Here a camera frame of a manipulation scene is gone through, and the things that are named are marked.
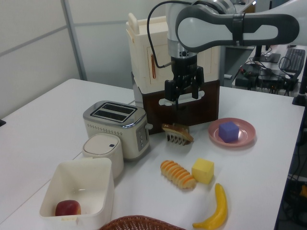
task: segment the yellow cube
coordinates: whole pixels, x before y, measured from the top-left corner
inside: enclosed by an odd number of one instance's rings
[[[192,167],[192,176],[198,182],[209,184],[214,175],[214,162],[198,158]]]

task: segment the brown basket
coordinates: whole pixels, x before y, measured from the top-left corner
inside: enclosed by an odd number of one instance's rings
[[[100,230],[185,230],[146,216],[126,216],[115,219]]]

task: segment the purple block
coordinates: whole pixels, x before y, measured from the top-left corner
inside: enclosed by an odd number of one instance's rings
[[[219,125],[219,137],[225,142],[229,143],[239,138],[239,127],[232,121],[222,123]]]

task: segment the toaster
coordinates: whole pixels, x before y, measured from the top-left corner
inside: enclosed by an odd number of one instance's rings
[[[122,142],[125,160],[139,158],[149,146],[147,123],[143,108],[123,103],[101,101],[83,113],[88,137],[98,133],[116,135]]]

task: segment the red apple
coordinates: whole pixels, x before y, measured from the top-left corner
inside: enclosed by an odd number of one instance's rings
[[[57,216],[80,215],[81,206],[76,200],[63,200],[56,207]]]

